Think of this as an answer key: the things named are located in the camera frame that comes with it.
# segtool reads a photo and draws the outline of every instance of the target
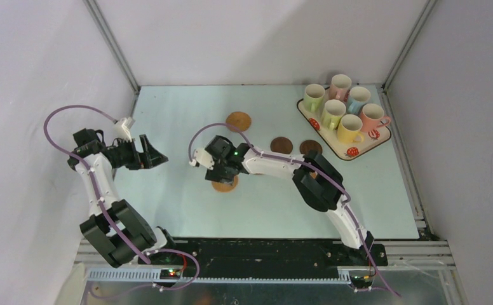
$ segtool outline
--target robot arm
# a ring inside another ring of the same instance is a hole
[[[346,207],[350,212],[344,209],[342,201],[345,196],[321,175],[311,175],[312,169],[304,165],[309,163],[315,166],[342,185],[342,175],[320,153],[310,151],[306,155],[287,155],[276,152],[265,153],[258,147],[254,149],[261,154],[256,153],[245,143],[235,148],[227,138],[215,136],[204,149],[195,150],[194,159],[190,164],[207,168],[206,180],[225,184],[231,184],[233,177],[239,173],[261,173],[291,179],[305,203],[327,215],[340,232],[344,245],[360,249],[362,242],[359,231],[362,236],[366,236],[367,245],[372,244],[372,235],[362,226],[357,228],[353,222],[350,215],[353,213],[351,207]]]
[[[125,124],[129,123],[128,120],[122,119],[121,122],[123,122],[120,126],[121,136],[114,140],[117,141],[115,145],[106,146],[101,130],[83,129],[73,135],[78,145],[73,152],[84,158],[91,166],[96,176],[97,187],[104,198],[107,213],[115,223],[123,224],[125,228],[122,232],[129,240],[140,250],[162,248],[171,240],[169,234],[160,227],[151,228],[126,200],[119,197],[112,179],[112,170],[122,166],[130,170],[149,169],[168,161],[168,158],[153,148],[145,135],[140,136],[143,152],[137,152],[134,140],[128,131],[130,126]],[[80,224],[84,237],[112,267],[117,268],[130,262],[135,257],[135,253],[110,230],[110,224],[97,206],[98,198],[95,197],[87,169],[72,157],[68,160],[68,164],[82,178],[89,197],[89,219]]]

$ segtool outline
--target metal strip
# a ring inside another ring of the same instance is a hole
[[[426,222],[425,221],[417,220],[417,221],[415,221],[415,224],[417,224],[418,229],[425,229],[426,228]]]
[[[457,271],[452,271],[452,278],[454,279],[454,286],[456,286],[456,291],[460,297],[460,301],[463,305],[469,305],[469,300],[467,300],[467,295],[460,279],[460,274]]]
[[[454,259],[446,241],[377,241],[385,246],[389,266],[380,270],[452,270],[455,269]],[[108,267],[108,263],[91,246],[82,240],[78,248],[75,263],[83,262],[88,267]],[[123,268],[139,268],[136,260],[121,266]],[[341,267],[344,270],[366,270],[366,267]]]
[[[134,115],[134,110],[136,110],[136,105],[138,104],[138,97],[139,96],[140,96],[139,93],[134,94],[134,100],[132,101],[132,107],[130,108],[130,116]]]
[[[449,270],[438,271],[441,286],[445,292],[448,304],[463,304],[459,291],[454,283],[453,272]]]
[[[445,273],[442,270],[437,271],[437,273],[439,274],[439,280],[441,281],[441,287],[443,287],[443,294],[445,294],[447,304],[453,305],[452,301],[450,300],[449,290],[445,285]]]
[[[415,220],[424,220],[424,210],[422,208],[421,199],[419,197],[417,184],[415,183],[415,178],[411,171],[410,163],[407,158],[407,152],[405,151],[402,135],[400,133],[400,129],[398,127],[398,122],[394,116],[393,109],[389,103],[389,99],[381,86],[377,87],[377,94],[379,96],[379,100],[383,109],[385,109],[385,113],[392,118],[392,123],[388,125],[388,128],[391,130],[393,134],[393,147],[396,151],[398,164],[400,166],[400,170],[402,171],[402,177],[405,189],[407,191],[407,195],[411,202],[411,208],[414,212]]]
[[[128,82],[130,83],[130,86],[132,87],[134,93],[137,94],[140,91],[140,85],[138,85],[138,82],[134,77],[134,73],[130,69],[130,66],[126,61],[126,58],[123,55],[123,52],[121,51],[121,48],[119,47],[118,42],[114,37],[114,34],[110,30],[110,27],[108,26],[108,22],[106,22],[106,19],[104,18],[102,11],[100,10],[97,4],[97,0],[83,0],[83,1],[86,4],[86,7],[90,12],[91,17],[93,17],[93,20],[95,21],[98,30],[102,34],[104,41],[110,48],[110,51],[112,52],[112,55],[116,59],[116,62],[119,64],[119,68],[121,68],[121,71],[123,71],[123,74],[125,75]]]
[[[403,45],[402,50],[400,50],[400,53],[398,54],[396,61],[394,62],[391,70],[389,71],[389,74],[387,75],[385,82],[383,83],[383,88],[385,88],[385,90],[387,90],[391,86],[391,83],[393,82],[393,80],[396,76],[396,73],[398,73],[398,70],[402,66],[402,62],[407,57],[407,54],[409,54],[409,50],[411,50],[411,47],[413,47],[413,44],[415,43],[417,36],[421,32],[422,27],[424,27],[424,24],[428,20],[428,17],[430,16],[430,14],[431,14],[433,8],[435,7],[435,4],[437,4],[437,2],[438,2],[438,0],[427,0],[426,1],[426,4],[422,8],[421,14],[419,15],[419,18],[417,19],[417,22],[413,26],[411,33],[409,33],[409,36],[408,36],[407,40],[405,41],[405,44]]]
[[[143,282],[176,282],[177,280],[162,280],[159,277],[161,268],[113,269],[90,268],[88,281],[134,281]],[[349,271],[338,270],[338,278],[197,278],[196,283],[270,283],[270,284],[350,284]]]

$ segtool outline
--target tabletop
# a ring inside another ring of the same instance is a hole
[[[136,104],[134,137],[146,134],[169,162],[150,170],[116,174],[119,195],[148,223],[172,236],[206,238],[340,238],[324,213],[308,207],[291,180],[268,175],[239,175],[229,193],[218,193],[204,179],[204,168],[188,164],[188,144],[203,126],[224,122],[234,111],[252,118],[245,132],[253,145],[269,150],[286,137],[299,154],[307,139],[319,142],[323,155],[344,177],[361,223],[380,239],[418,238],[404,179],[389,140],[353,161],[339,159],[297,110],[302,85],[143,86]],[[372,102],[380,104],[374,85]],[[205,147],[215,135],[235,146],[243,139],[226,127],[204,131],[193,148]],[[139,140],[138,151],[141,151]]]

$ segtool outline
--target orange coaster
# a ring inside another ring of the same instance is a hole
[[[317,143],[314,140],[306,140],[301,143],[301,146],[299,146],[299,152],[301,152],[301,154],[307,154],[310,150],[317,151],[320,154],[323,153],[323,148],[321,148],[321,144]]]
[[[250,124],[252,124],[252,119],[248,114],[241,111],[236,111],[230,113],[230,115],[226,118],[226,123],[233,125],[244,132],[250,127]]]
[[[237,186],[237,183],[239,183],[239,178],[237,178],[237,176],[233,177],[233,182],[231,185],[211,181],[211,185],[215,191],[220,193],[228,193],[229,191],[232,191]]]
[[[271,151],[275,153],[291,154],[293,149],[294,145],[288,138],[278,137],[271,141]]]

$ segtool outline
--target pink mug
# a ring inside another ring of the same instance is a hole
[[[333,76],[329,86],[329,99],[344,101],[349,87],[351,87],[351,78],[349,76],[344,74]]]
[[[374,129],[378,129],[387,126],[391,123],[391,118],[385,115],[385,111],[380,105],[376,104],[366,104],[361,109],[359,113],[359,118],[363,121],[362,132],[370,132]],[[379,124],[381,120],[386,119],[386,123]]]

